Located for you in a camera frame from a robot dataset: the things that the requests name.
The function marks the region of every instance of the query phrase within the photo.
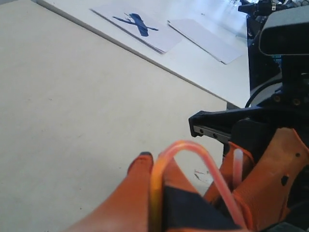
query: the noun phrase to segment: white table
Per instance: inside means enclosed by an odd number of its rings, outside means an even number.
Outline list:
[[[155,65],[238,107],[250,97],[245,14],[228,0],[129,0],[153,19],[193,18],[244,55],[228,65],[214,59],[187,39],[164,55],[139,42],[89,8],[111,0],[38,0],[38,4],[89,29]]]
[[[139,152],[192,140],[189,116],[226,107],[29,0],[1,5],[0,28],[1,232],[64,229],[109,196]],[[219,142],[193,140],[220,164]],[[201,160],[177,161],[205,191]]]

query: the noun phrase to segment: blue printed symbol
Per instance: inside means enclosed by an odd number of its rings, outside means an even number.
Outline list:
[[[146,26],[146,25],[144,24],[144,21],[141,19],[141,17],[140,17],[138,14],[136,14],[136,13],[131,13],[131,14],[127,15],[127,16],[128,16],[128,18],[126,18],[126,20],[121,19],[121,18],[118,18],[118,17],[115,17],[115,16],[114,16],[113,18],[118,19],[118,20],[121,21],[121,22],[128,23],[128,24],[132,24],[132,25],[137,26],[137,28],[138,28],[139,31],[140,31],[140,35],[141,35],[141,36],[144,36],[144,37],[149,36],[149,34],[148,34],[148,29],[150,29],[150,30],[156,30],[156,31],[159,30],[159,29],[156,29],[156,28],[150,28],[150,27]]]

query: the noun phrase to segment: white paper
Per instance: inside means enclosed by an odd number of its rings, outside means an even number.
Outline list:
[[[181,35],[167,25],[156,22],[125,2],[112,2],[91,10],[160,53],[169,51],[182,39]]]
[[[224,64],[243,55],[240,50],[224,42],[193,19],[169,20],[168,23],[180,34]]]

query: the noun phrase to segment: black cable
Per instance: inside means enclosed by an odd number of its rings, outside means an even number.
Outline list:
[[[261,87],[259,87],[252,95],[251,97],[249,98],[249,100],[247,101],[246,105],[245,105],[245,108],[248,108],[252,101],[256,98],[256,96],[262,92],[264,89],[266,89],[267,87],[269,86],[272,86],[272,85],[275,85],[275,84],[279,84],[282,82],[282,79],[276,79],[276,80],[272,80],[272,81],[269,81],[265,84],[263,84]]]

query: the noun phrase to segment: translucent tube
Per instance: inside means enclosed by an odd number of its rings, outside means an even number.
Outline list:
[[[197,143],[180,140],[173,143],[163,151],[153,166],[150,179],[149,230],[151,232],[161,232],[163,172],[172,158],[181,150],[195,152],[202,158],[213,177],[214,183],[218,188],[232,219],[236,224],[246,228],[243,215],[209,152]]]
[[[237,148],[234,150],[233,160],[233,188],[236,189],[242,182],[242,166],[243,166],[243,152]]]

